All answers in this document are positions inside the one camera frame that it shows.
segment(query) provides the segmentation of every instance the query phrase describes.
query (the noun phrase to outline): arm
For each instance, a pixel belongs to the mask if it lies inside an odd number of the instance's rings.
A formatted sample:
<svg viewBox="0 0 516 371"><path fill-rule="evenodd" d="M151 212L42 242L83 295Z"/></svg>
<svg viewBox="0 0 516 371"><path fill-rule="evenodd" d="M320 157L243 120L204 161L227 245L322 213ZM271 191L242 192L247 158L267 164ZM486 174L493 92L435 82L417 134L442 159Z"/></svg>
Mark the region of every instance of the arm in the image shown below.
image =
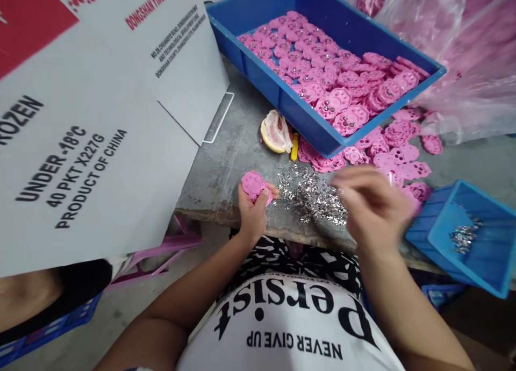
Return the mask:
<svg viewBox="0 0 516 371"><path fill-rule="evenodd" d="M273 198L280 191L270 183ZM170 285L130 323L95 371L148 367L170 371L188 343L188 336L223 291L265 232L265 190L253 204L238 187L242 218L240 232L214 256Z"/></svg>
<svg viewBox="0 0 516 371"><path fill-rule="evenodd" d="M372 166L345 168L333 185L347 207L362 278L380 326L407 370L474 370L398 252L408 200Z"/></svg>

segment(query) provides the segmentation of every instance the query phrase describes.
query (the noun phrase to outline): pink stool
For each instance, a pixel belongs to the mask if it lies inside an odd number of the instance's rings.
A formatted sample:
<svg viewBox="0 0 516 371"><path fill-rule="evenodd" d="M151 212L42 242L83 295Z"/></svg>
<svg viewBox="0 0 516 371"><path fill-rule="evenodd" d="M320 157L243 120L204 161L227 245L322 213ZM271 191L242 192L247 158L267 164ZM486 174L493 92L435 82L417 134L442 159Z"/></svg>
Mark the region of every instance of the pink stool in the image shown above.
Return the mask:
<svg viewBox="0 0 516 371"><path fill-rule="evenodd" d="M192 247L199 246L199 244L203 240L202 236L200 236L192 230L189 230L185 220L182 217L174 215L174 218L177 221L179 227L181 228L182 233L176 236L164 237L163 242L158 247L143 250L140 252L135 252L127 267L108 285L106 290L118 289L130 283L146 280L151 277L159 277L167 273L167 268L170 266L170 264L174 262L177 258L179 258L185 251L191 249ZM167 262L161 265L158 269L149 270L147 272L142 270L140 262L145 258L150 258L172 252L177 253L174 254ZM134 266L136 266L137 269L135 273L124 274L127 273Z"/></svg>

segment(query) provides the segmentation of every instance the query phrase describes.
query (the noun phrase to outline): floor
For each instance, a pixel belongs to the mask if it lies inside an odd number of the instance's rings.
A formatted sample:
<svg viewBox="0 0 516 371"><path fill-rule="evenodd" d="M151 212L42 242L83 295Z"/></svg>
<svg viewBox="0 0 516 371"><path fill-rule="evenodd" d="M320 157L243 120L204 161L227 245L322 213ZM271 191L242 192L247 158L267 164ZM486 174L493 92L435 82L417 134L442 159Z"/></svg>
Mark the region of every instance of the floor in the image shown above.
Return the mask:
<svg viewBox="0 0 516 371"><path fill-rule="evenodd" d="M162 277L106 292L93 319L9 364L2 371L91 371L136 317L167 286L213 255L227 242L229 229L202 224L203 243L185 252Z"/></svg>

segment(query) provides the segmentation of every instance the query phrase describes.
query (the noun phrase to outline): small blue plastic bin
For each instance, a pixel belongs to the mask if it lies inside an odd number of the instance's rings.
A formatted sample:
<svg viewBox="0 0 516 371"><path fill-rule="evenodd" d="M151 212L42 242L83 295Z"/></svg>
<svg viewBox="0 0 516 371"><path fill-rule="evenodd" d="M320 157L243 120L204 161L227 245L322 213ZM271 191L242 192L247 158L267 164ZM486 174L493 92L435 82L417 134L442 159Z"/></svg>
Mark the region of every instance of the small blue plastic bin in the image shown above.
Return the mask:
<svg viewBox="0 0 516 371"><path fill-rule="evenodd" d="M341 48L358 56L365 52L377 52L391 60L402 56L431 76L350 137L343 137L237 39L291 10L306 16ZM446 73L440 64L342 0L223 0L207 6L207 11L220 51L326 158L354 145Z"/></svg>
<svg viewBox="0 0 516 371"><path fill-rule="evenodd" d="M471 250L455 251L457 226L482 223ZM516 213L463 181L434 191L405 238L459 282L506 298L516 253Z"/></svg>
<svg viewBox="0 0 516 371"><path fill-rule="evenodd" d="M54 320L44 328L30 335L0 346L0 368L14 362L16 359L34 351L72 329L87 324L97 308L102 293L92 298L73 312Z"/></svg>

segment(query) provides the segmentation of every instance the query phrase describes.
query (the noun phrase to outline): pile of metal rivets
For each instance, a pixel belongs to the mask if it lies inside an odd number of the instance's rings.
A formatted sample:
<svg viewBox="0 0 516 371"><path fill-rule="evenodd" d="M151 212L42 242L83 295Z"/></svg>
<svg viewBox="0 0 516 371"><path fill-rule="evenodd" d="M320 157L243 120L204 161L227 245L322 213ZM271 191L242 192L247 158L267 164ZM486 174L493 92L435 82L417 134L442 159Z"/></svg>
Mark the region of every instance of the pile of metal rivets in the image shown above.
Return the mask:
<svg viewBox="0 0 516 371"><path fill-rule="evenodd" d="M340 202L336 190L320 174L313 172L310 164L290 163L288 171L278 173L281 200L300 214L301 223L323 218L336 225L346 224L348 212Z"/></svg>
<svg viewBox="0 0 516 371"><path fill-rule="evenodd" d="M471 250L473 241L477 238L477 232L482 227L482 222L478 218L472 218L472 226L457 226L455 231L450 234L451 240L455 242L455 251L466 255Z"/></svg>

